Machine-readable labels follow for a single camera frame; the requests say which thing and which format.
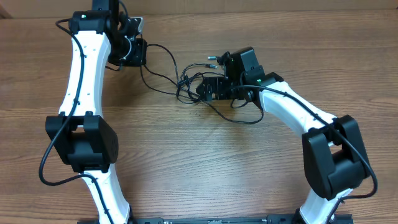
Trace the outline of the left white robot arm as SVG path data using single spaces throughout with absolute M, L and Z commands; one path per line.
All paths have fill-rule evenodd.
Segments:
M 45 121 L 50 144 L 39 165 L 39 178 L 50 186 L 82 179 L 99 213 L 96 223 L 133 223 L 132 208 L 116 174 L 118 136 L 103 118 L 102 94 L 107 64 L 118 70 L 146 64 L 144 20 L 129 16 L 122 1 L 102 0 L 64 21 L 72 38 L 72 64 L 58 115 Z M 51 149 L 71 166 L 73 177 L 58 182 L 44 178 Z

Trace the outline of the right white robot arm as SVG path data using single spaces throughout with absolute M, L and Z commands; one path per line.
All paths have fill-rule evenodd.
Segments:
M 278 74 L 266 73 L 252 47 L 214 57 L 224 73 L 204 77 L 196 93 L 204 102 L 245 100 L 283 121 L 302 138 L 303 163 L 310 192 L 293 215 L 269 215 L 267 223 L 352 223 L 350 215 L 336 215 L 352 191 L 368 177 L 377 191 L 357 121 L 340 118 L 313 106 L 294 92 Z

